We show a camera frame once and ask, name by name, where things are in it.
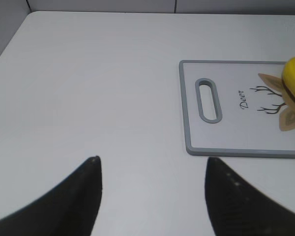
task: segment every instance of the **cutting board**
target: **cutting board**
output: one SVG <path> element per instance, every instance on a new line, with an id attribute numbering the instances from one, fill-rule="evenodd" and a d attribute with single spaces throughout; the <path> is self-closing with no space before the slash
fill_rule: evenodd
<path id="1" fill-rule="evenodd" d="M 295 99 L 282 83 L 284 64 L 181 61 L 187 152 L 295 158 Z"/>

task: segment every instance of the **deer antlers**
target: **deer antlers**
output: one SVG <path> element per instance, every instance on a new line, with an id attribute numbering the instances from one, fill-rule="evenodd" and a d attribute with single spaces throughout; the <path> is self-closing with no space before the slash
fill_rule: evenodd
<path id="1" fill-rule="evenodd" d="M 283 106 L 285 106 L 285 105 L 286 105 L 285 102 L 283 102 L 283 103 L 280 104 L 280 105 L 274 105 L 274 104 L 272 104 L 272 106 L 276 106 L 277 108 L 275 108 L 275 109 L 270 109 L 270 108 L 264 108 L 264 107 L 261 107 L 262 109 L 257 110 L 257 111 L 265 111 L 265 113 L 267 113 L 267 114 L 276 114 L 276 113 L 278 113 L 278 112 L 280 111 L 281 107 L 283 107 Z"/>
<path id="2" fill-rule="evenodd" d="M 256 86 L 256 88 L 251 88 L 251 89 L 254 90 L 255 92 L 259 92 L 259 91 L 268 91 L 268 92 L 269 92 L 268 95 L 277 95 L 277 96 L 279 96 L 279 97 L 282 97 L 281 94 L 278 94 L 278 93 L 274 92 L 272 89 L 270 89 L 270 88 L 268 88 L 268 87 L 266 87 L 266 86 Z M 280 104 L 280 105 L 274 105 L 274 104 L 272 104 L 272 106 L 275 106 L 276 108 L 271 109 L 271 108 L 261 107 L 261 109 L 259 109 L 259 110 L 257 110 L 257 111 L 265 111 L 265 113 L 267 113 L 267 114 L 277 114 L 277 113 L 280 111 L 280 109 L 281 109 L 283 106 L 285 106 L 285 105 L 286 105 L 285 102 L 283 102 L 283 103 Z"/>
<path id="3" fill-rule="evenodd" d="M 256 86 L 256 88 L 251 88 L 252 90 L 254 90 L 255 92 L 258 92 L 258 91 L 269 91 L 270 93 L 268 93 L 268 95 L 277 95 L 277 96 L 280 96 L 282 97 L 281 94 L 278 94 L 276 92 L 274 92 L 272 89 L 266 87 L 266 86 Z"/>

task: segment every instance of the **deer text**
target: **deer text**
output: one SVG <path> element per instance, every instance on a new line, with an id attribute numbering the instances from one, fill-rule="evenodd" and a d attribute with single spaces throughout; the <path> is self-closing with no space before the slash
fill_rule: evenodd
<path id="1" fill-rule="evenodd" d="M 239 104 L 240 108 L 242 108 L 243 110 L 247 109 L 248 108 L 248 103 L 247 103 L 244 91 L 238 91 L 238 93 L 239 93 L 240 100 L 241 100 L 241 102 Z"/>

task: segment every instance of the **deer illustration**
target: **deer illustration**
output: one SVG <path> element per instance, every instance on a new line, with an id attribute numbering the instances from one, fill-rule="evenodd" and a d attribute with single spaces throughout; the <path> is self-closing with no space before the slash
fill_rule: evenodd
<path id="1" fill-rule="evenodd" d="M 259 91 L 268 91 L 269 95 L 276 95 L 283 98 L 283 103 L 280 105 L 274 105 L 275 108 L 264 108 L 261 107 L 258 111 L 265 111 L 267 114 L 276 114 L 278 113 L 283 106 L 287 106 L 286 109 L 284 109 L 280 113 L 280 130 L 281 131 L 289 131 L 292 129 L 295 129 L 295 98 L 291 94 L 291 92 L 286 88 L 286 86 L 283 83 L 283 80 L 266 74 L 258 74 L 259 77 L 263 80 L 263 82 L 269 86 L 270 88 L 266 86 L 256 86 L 255 88 L 251 88 L 255 92 Z"/>

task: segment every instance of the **white table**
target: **white table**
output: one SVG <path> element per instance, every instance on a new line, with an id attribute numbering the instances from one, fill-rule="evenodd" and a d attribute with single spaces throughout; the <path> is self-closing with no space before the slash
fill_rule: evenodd
<path id="1" fill-rule="evenodd" d="M 98 154 L 92 235 L 213 236 L 178 63 L 292 56 L 295 16 L 30 14 L 0 57 L 0 218 Z M 295 160 L 223 160 L 295 212 Z"/>

